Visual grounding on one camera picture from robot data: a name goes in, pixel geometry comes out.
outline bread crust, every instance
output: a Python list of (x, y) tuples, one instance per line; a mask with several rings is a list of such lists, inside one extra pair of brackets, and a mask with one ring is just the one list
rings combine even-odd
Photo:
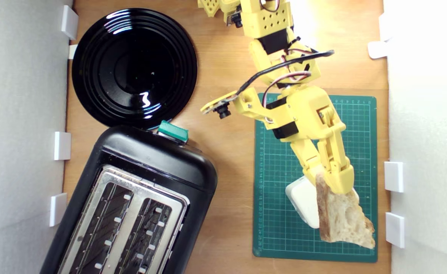
[(320, 218), (320, 237), (326, 242), (345, 241), (373, 249), (375, 232), (364, 215), (353, 191), (335, 194), (323, 175), (316, 177), (316, 201)]

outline green button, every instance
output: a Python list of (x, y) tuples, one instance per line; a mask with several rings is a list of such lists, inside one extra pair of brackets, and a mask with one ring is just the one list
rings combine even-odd
[(181, 140), (185, 143), (188, 142), (188, 130), (172, 125), (164, 120), (161, 122), (161, 125), (159, 126), (159, 129), (157, 131)]

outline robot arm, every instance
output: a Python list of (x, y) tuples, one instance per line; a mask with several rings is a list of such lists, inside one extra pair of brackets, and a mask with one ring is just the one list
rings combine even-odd
[[(201, 111), (217, 112), (220, 118), (230, 115), (233, 102), (237, 112), (262, 121), (277, 139), (289, 142), (304, 175), (315, 184), (316, 175), (325, 174), (325, 181), (335, 193), (348, 193), (353, 188), (354, 173), (345, 156), (341, 132), (345, 130), (328, 94), (307, 83), (318, 78), (315, 58), (333, 54), (317, 52), (302, 45), (293, 33), (291, 5), (288, 1), (199, 0), (209, 16), (222, 9), (228, 24), (243, 26), (244, 34), (254, 38), (250, 52), (259, 73), (239, 90), (206, 104)], [(260, 78), (281, 89), (278, 99), (261, 102), (256, 90), (249, 87)], [(317, 148), (312, 140), (318, 140)]]

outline wooden surface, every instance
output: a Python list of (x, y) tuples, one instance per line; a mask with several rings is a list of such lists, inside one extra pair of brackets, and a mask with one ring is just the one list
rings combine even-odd
[[(312, 14), (317, 48), (334, 49), (335, 55), (319, 59), (322, 77), (314, 84), (330, 94), (377, 98), (379, 170), (379, 260), (374, 264), (257, 258), (252, 255), (253, 120), (232, 115), (201, 115), (199, 108), (237, 89), (256, 71), (248, 54), (250, 39), (242, 29), (225, 27), (222, 15), (208, 18), (196, 0), (75, 0), (79, 14), (78, 38), (106, 14), (128, 7), (161, 11), (176, 19), (190, 34), (197, 49), (199, 75), (191, 101), (173, 122), (190, 131), (190, 138), (213, 158), (218, 188), (188, 264), (189, 274), (218, 273), (374, 273), (389, 274), (390, 245), (385, 241), (385, 212), (389, 196), (383, 187), (383, 162), (388, 159), (387, 64), (373, 61), (367, 43), (378, 40), (380, 0), (306, 1)], [(67, 131), (72, 133), (72, 159), (65, 166), (64, 191), (71, 195), (92, 146), (106, 129), (86, 113), (69, 81)], [(255, 86), (262, 91), (260, 81)]]

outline cutting mat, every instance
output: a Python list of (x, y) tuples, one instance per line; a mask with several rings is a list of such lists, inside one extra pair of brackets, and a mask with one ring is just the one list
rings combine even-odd
[[(269, 94), (267, 101), (276, 100)], [(377, 119), (376, 99), (330, 96), (347, 125), (342, 132), (345, 153), (354, 166), (354, 187), (365, 215), (372, 221), (377, 243)], [(285, 194), (288, 184), (303, 176), (289, 143), (282, 143), (255, 124), (255, 186), (253, 253), (259, 257), (376, 262), (374, 250), (351, 243), (321, 241), (318, 229), (305, 224)]]

